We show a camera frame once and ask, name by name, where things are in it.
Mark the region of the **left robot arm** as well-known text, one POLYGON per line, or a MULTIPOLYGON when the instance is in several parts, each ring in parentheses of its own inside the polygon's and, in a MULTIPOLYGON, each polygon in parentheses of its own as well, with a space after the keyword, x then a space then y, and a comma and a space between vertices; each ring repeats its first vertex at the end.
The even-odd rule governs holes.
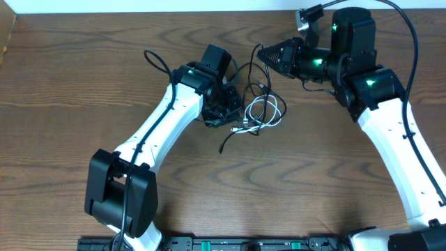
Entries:
POLYGON ((162 240, 153 219, 158 207, 157 173, 182 131, 197 118, 218 128, 240 118, 241 97, 226 71, 232 56, 207 46, 200 61, 171 70, 159 105, 124 143, 98 149, 89 163, 84 210, 114 230, 106 250, 156 250, 162 240))

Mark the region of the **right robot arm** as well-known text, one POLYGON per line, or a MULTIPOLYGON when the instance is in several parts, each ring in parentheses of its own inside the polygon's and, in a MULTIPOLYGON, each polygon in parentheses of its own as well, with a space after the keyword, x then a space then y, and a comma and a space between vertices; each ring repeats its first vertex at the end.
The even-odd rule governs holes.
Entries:
POLYGON ((372 141, 397 188, 408 231, 376 227, 342 236, 333 250, 444 250, 445 175, 420 133, 408 101, 411 87, 376 63, 376 23, 365 8, 336 10, 330 48, 318 46, 324 7, 295 14, 300 36, 259 50, 280 75, 329 81, 330 93, 372 141))

